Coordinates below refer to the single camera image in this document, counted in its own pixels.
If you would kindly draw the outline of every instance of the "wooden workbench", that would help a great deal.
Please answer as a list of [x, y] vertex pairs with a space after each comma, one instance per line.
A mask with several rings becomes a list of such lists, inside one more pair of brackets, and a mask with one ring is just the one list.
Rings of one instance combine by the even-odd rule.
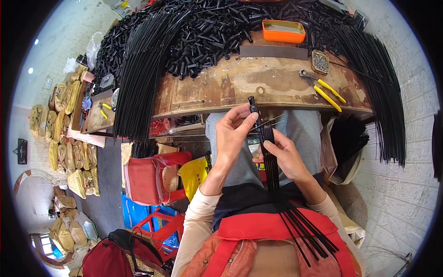
[[[261, 31], [252, 32], [251, 37], [256, 45], [295, 46], [292, 43], [266, 41]], [[333, 55], [328, 56], [330, 61], [340, 62]], [[261, 107], [335, 110], [299, 76], [302, 69], [312, 72], [310, 60], [237, 58], [237, 55], [232, 55], [229, 60], [218, 61], [217, 66], [204, 69], [196, 79], [187, 77], [180, 81], [166, 74], [159, 82], [154, 119], [227, 111], [247, 102], [249, 96], [254, 96]], [[330, 91], [323, 90], [344, 112], [372, 115], [365, 89], [353, 71], [330, 64], [327, 76], [317, 76], [346, 100], [346, 104], [341, 103]], [[91, 108], [82, 133], [92, 133], [112, 126], [111, 117], [105, 120], [100, 111], [94, 109], [98, 109], [97, 105]]]

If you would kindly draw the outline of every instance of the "person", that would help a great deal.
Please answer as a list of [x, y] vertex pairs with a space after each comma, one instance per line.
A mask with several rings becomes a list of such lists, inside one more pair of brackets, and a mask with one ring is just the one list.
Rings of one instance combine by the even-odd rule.
[[319, 113], [284, 111], [283, 122], [273, 129], [275, 144], [263, 143], [277, 157], [282, 195], [300, 204], [297, 210], [340, 248], [318, 261], [302, 236], [291, 237], [260, 180], [256, 163], [263, 154], [259, 150], [253, 159], [246, 140], [258, 116], [249, 103], [208, 116], [213, 167], [186, 211], [171, 276], [361, 276], [358, 248], [319, 185]]

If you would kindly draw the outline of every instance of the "metal tin of screws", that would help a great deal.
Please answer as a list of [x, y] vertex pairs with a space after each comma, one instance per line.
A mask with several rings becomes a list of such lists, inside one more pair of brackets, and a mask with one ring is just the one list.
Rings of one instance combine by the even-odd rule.
[[313, 50], [311, 54], [311, 68], [317, 73], [327, 75], [329, 73], [329, 58], [326, 53]]

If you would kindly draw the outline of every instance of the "cutting pliers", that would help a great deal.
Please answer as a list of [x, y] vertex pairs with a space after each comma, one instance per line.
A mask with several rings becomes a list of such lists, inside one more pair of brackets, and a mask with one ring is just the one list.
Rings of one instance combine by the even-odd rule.
[[101, 114], [106, 118], [106, 119], [108, 119], [108, 116], [105, 114], [105, 112], [103, 111], [103, 106], [105, 106], [106, 108], [108, 108], [108, 109], [110, 109], [110, 110], [112, 110], [112, 108], [108, 105], [108, 104], [105, 104], [105, 103], [100, 103], [100, 104], [98, 104], [98, 107], [100, 108], [100, 112], [101, 112]]
[[312, 74], [306, 72], [306, 70], [300, 70], [300, 76], [303, 77], [311, 86], [314, 87], [315, 91], [318, 92], [326, 101], [328, 101], [337, 111], [342, 112], [342, 109], [334, 102], [326, 93], [323, 92], [317, 85], [314, 84], [312, 80], [316, 80], [320, 85], [332, 91], [332, 93], [339, 98], [339, 100], [343, 103], [346, 103], [346, 100], [343, 99], [330, 85], [326, 84], [323, 80], [315, 77]]

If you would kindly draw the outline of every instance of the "beige sleeve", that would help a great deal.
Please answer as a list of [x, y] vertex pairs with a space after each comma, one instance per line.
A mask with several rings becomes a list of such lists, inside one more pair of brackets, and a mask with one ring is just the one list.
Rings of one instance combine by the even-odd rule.
[[364, 258], [362, 254], [360, 253], [360, 250], [357, 248], [357, 246], [352, 242], [351, 238], [348, 236], [348, 234], [345, 231], [345, 228], [343, 227], [342, 222], [340, 221], [340, 217], [338, 215], [337, 208], [335, 207], [334, 203], [332, 202], [329, 195], [325, 192], [326, 198], [317, 205], [308, 205], [312, 210], [318, 212], [319, 214], [325, 215], [329, 217], [331, 222], [335, 224], [338, 228], [337, 232], [342, 238], [342, 240], [345, 242], [346, 246], [348, 247], [349, 251], [354, 255], [356, 260], [358, 261], [361, 273], [364, 276], [365, 275], [365, 269], [366, 265], [364, 263]]
[[212, 234], [212, 217], [221, 194], [205, 196], [200, 188], [188, 206], [183, 224], [183, 236], [175, 258], [171, 277], [178, 277], [191, 262], [194, 254]]

